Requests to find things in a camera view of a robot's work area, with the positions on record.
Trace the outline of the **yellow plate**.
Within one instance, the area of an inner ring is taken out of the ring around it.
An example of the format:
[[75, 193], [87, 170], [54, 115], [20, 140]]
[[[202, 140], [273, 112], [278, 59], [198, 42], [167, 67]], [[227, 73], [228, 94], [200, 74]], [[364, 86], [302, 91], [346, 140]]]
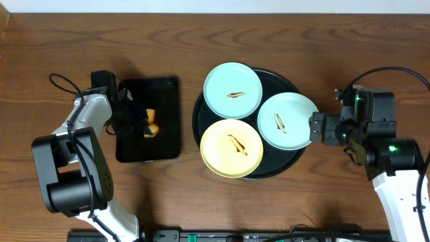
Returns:
[[209, 126], [200, 141], [204, 163], [214, 173], [227, 178], [249, 175], [263, 158], [263, 142], [246, 122], [225, 119]]

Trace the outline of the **pale green plate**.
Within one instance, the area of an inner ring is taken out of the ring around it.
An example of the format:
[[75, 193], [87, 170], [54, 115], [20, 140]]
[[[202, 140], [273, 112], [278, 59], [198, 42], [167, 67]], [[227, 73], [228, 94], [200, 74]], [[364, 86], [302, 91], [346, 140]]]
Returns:
[[270, 97], [257, 116], [260, 135], [271, 146], [293, 151], [311, 143], [309, 120], [318, 112], [317, 106], [306, 96], [284, 92]]

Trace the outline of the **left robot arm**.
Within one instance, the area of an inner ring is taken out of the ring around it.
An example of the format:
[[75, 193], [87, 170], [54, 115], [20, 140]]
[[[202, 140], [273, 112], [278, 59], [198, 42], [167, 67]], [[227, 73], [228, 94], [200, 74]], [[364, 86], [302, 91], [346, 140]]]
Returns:
[[89, 223], [107, 241], [142, 241], [137, 216], [114, 198], [114, 182], [98, 137], [108, 126], [118, 138], [148, 134], [148, 114], [114, 73], [91, 73], [91, 88], [74, 86], [73, 109], [32, 152], [46, 209]]

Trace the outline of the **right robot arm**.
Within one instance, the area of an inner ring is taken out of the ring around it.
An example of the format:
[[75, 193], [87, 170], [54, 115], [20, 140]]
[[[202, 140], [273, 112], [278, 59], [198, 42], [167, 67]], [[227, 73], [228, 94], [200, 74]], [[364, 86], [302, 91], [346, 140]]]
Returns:
[[340, 114], [313, 112], [310, 140], [342, 146], [365, 169], [388, 221], [393, 241], [429, 240], [429, 194], [417, 141], [396, 135], [394, 94], [355, 85], [338, 90]]

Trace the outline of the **yellow green scrub sponge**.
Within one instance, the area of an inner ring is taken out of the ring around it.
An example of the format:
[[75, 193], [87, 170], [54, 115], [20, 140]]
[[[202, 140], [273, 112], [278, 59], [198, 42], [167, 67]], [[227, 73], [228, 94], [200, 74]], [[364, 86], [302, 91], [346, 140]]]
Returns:
[[155, 110], [154, 109], [146, 109], [146, 113], [148, 118], [146, 119], [148, 122], [148, 126], [144, 131], [145, 138], [152, 138], [156, 136], [159, 132], [159, 127], [155, 124]]

